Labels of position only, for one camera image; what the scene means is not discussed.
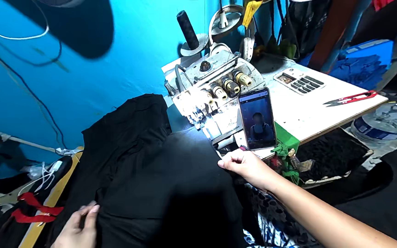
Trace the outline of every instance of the red fabric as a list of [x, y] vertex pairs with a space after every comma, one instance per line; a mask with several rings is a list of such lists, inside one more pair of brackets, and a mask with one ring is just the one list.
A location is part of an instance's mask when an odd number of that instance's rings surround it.
[[13, 211], [11, 214], [16, 222], [18, 223], [35, 223], [35, 222], [52, 222], [56, 219], [54, 216], [48, 216], [48, 215], [36, 215], [33, 217], [26, 216], [21, 212], [21, 210], [18, 208], [17, 210]]
[[372, 0], [374, 9], [376, 11], [384, 8], [387, 4], [393, 2], [394, 0]]
[[26, 192], [18, 197], [18, 200], [24, 200], [27, 204], [30, 206], [36, 207], [39, 211], [42, 213], [48, 213], [52, 214], [54, 216], [57, 216], [62, 210], [63, 206], [61, 207], [49, 207], [49, 206], [43, 206], [42, 204], [39, 203], [39, 201], [36, 200], [34, 197], [33, 193], [31, 192]]

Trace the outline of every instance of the thread spool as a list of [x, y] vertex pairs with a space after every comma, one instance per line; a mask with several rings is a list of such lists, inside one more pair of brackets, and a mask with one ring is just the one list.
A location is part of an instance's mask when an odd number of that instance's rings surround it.
[[189, 21], [188, 14], [186, 14], [184, 10], [177, 14], [177, 21], [180, 25], [180, 29], [182, 29], [183, 36], [185, 37], [190, 50], [198, 48], [199, 40], [194, 32], [194, 28], [192, 28], [191, 22]]

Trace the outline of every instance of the phone screen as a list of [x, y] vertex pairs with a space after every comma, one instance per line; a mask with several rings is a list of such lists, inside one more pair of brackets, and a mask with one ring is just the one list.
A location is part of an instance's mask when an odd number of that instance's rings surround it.
[[249, 149], [275, 146], [275, 128], [269, 91], [260, 89], [248, 92], [241, 95], [239, 101]]

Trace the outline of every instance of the green cloth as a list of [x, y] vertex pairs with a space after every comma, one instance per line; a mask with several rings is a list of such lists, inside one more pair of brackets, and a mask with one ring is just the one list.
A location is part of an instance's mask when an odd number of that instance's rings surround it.
[[300, 174], [291, 166], [288, 153], [292, 148], [297, 152], [300, 141], [277, 122], [275, 122], [275, 132], [277, 133], [278, 144], [271, 152], [275, 152], [283, 162], [284, 170], [282, 171], [282, 175], [290, 178], [293, 183], [298, 184], [300, 182]]

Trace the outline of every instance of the red strap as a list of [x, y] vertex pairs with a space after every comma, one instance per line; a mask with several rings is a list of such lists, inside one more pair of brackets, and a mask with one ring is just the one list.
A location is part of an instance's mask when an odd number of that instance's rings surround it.
[[21, 210], [18, 208], [17, 210], [13, 211], [11, 214], [16, 222], [18, 223], [35, 223], [35, 222], [52, 222], [56, 219], [56, 217], [53, 216], [48, 216], [48, 215], [36, 215], [33, 217], [26, 216], [21, 212]]
[[36, 207], [36, 209], [38, 209], [42, 213], [52, 214], [54, 216], [57, 216], [63, 210], [63, 206], [61, 207], [43, 206], [42, 204], [39, 203], [39, 201], [36, 200], [32, 192], [26, 192], [20, 195], [18, 197], [18, 200], [19, 201], [24, 200], [27, 204]]

